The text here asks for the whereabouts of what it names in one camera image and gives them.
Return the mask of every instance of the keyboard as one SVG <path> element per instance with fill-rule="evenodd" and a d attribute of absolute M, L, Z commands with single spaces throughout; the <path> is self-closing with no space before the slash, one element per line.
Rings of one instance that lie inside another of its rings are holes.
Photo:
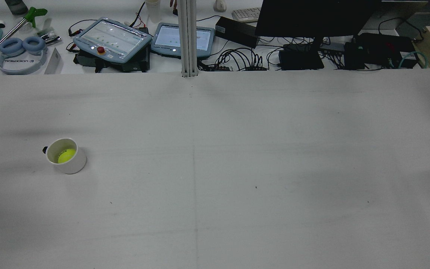
<path fill-rule="evenodd" d="M 239 9 L 232 11 L 232 17 L 239 22 L 257 22 L 260 15 L 261 7 L 252 7 L 249 9 Z"/>

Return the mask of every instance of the black box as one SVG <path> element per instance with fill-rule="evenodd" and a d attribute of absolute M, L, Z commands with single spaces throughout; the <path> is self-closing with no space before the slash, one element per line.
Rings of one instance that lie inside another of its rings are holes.
<path fill-rule="evenodd" d="M 245 24 L 243 22 L 237 22 L 225 17 L 220 17 L 216 23 L 215 36 L 250 48 L 256 47 L 259 38 L 257 35 L 255 35 L 254 26 Z"/>
<path fill-rule="evenodd" d="M 345 43 L 345 69 L 359 70 L 365 69 L 365 54 L 363 46 L 346 42 Z"/>
<path fill-rule="evenodd" d="M 385 68 L 413 68 L 419 57 L 410 38 L 406 36 L 363 33 L 356 38 L 356 44 L 363 46 L 364 63 L 381 65 Z"/>
<path fill-rule="evenodd" d="M 101 58 L 83 50 L 79 51 L 75 55 L 74 63 L 85 67 L 112 67 L 122 72 L 142 71 L 145 73 L 147 70 L 150 70 L 150 44 L 147 44 L 145 48 L 141 49 L 138 53 L 136 53 L 136 55 L 123 64 L 104 61 Z"/>

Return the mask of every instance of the white cup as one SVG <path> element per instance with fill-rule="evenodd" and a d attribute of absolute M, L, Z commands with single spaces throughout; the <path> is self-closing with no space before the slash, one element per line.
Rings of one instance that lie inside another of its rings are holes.
<path fill-rule="evenodd" d="M 71 138 L 61 138 L 54 141 L 43 148 L 43 153 L 51 164 L 65 174 L 79 172 L 87 162 L 84 151 Z"/>
<path fill-rule="evenodd" d="M 145 0 L 145 5 L 149 11 L 149 19 L 157 24 L 160 22 L 160 0 Z"/>

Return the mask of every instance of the black monitor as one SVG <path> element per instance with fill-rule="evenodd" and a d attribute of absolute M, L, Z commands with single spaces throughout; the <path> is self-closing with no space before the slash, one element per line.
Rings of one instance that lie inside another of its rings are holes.
<path fill-rule="evenodd" d="M 290 70 L 321 69 L 325 37 L 357 35 L 381 0 L 263 0 L 255 34 L 313 38 L 309 46 L 287 46 L 280 63 Z"/>

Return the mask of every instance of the bottle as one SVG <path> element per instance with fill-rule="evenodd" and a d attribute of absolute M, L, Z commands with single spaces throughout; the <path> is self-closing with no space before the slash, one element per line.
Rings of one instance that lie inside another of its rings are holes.
<path fill-rule="evenodd" d="M 13 15 L 22 15 L 28 12 L 28 7 L 22 0 L 4 0 Z"/>

